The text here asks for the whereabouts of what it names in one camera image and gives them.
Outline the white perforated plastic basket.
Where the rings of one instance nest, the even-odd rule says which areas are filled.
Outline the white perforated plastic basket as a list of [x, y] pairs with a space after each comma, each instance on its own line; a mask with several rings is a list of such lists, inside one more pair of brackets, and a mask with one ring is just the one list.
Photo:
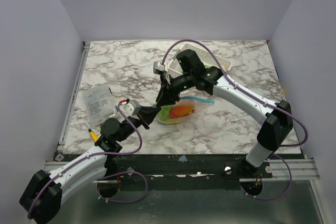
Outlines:
[[178, 60], [176, 59], [177, 54], [187, 49], [193, 50], [197, 53], [205, 68], [209, 68], [211, 66], [218, 67], [218, 64], [207, 50], [198, 45], [193, 46], [191, 44], [184, 43], [182, 44], [182, 47], [177, 50], [176, 54], [170, 60], [170, 62], [166, 64], [166, 70], [173, 78], [178, 77], [182, 74], [182, 68], [179, 65]]

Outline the clear zip top bag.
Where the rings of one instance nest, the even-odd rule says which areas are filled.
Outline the clear zip top bag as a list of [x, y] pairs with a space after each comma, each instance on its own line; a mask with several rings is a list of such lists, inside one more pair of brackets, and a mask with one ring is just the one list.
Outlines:
[[156, 115], [158, 122], [166, 125], [181, 124], [193, 119], [201, 111], [214, 106], [215, 101], [198, 97], [181, 97], [174, 105], [161, 107]]

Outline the orange yellow toy mango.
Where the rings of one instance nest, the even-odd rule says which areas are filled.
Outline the orange yellow toy mango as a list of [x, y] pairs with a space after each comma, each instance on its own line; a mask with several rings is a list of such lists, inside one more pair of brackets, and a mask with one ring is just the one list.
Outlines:
[[172, 107], [170, 110], [170, 117], [172, 118], [182, 118], [190, 116], [195, 112], [195, 107], [193, 105], [178, 105]]

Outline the yellow toy banana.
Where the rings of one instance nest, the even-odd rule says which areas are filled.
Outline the yellow toy banana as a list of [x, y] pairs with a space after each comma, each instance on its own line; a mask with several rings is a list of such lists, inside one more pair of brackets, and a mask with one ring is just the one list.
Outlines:
[[183, 119], [167, 119], [167, 120], [163, 121], [164, 124], [168, 124], [168, 125], [180, 124], [180, 123], [183, 123], [183, 122], [184, 122]]

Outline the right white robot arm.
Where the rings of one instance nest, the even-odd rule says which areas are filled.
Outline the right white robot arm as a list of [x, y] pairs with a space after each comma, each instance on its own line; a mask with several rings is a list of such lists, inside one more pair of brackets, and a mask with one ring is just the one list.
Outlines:
[[285, 100], [277, 103], [249, 91], [224, 75], [218, 67], [206, 68], [197, 53], [191, 49], [181, 51], [176, 58], [182, 74], [175, 78], [159, 62], [153, 65], [153, 72], [160, 75], [161, 80], [156, 105], [174, 105], [180, 100], [181, 92], [196, 88], [222, 98], [249, 114], [260, 124], [261, 129], [257, 143], [241, 165], [241, 171], [246, 177], [255, 177], [260, 172], [261, 164], [281, 146], [293, 128], [290, 104]]

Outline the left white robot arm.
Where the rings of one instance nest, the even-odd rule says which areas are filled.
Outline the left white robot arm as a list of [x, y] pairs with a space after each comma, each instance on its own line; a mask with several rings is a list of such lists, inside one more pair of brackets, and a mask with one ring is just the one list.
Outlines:
[[140, 126], [149, 129], [161, 110], [156, 106], [135, 105], [130, 100], [122, 100], [119, 106], [122, 105], [130, 116], [124, 115], [123, 121], [105, 120], [100, 126], [100, 137], [84, 154], [56, 170], [46, 172], [41, 169], [32, 176], [19, 200], [28, 219], [47, 223], [58, 213], [62, 203], [81, 187], [116, 175], [116, 166], [109, 161], [123, 154], [119, 142], [139, 133]]

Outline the green toy pepper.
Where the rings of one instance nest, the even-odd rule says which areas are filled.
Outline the green toy pepper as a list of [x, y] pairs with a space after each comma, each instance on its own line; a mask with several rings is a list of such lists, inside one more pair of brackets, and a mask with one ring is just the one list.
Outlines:
[[159, 121], [165, 121], [169, 117], [172, 106], [162, 106], [160, 112], [156, 115]]

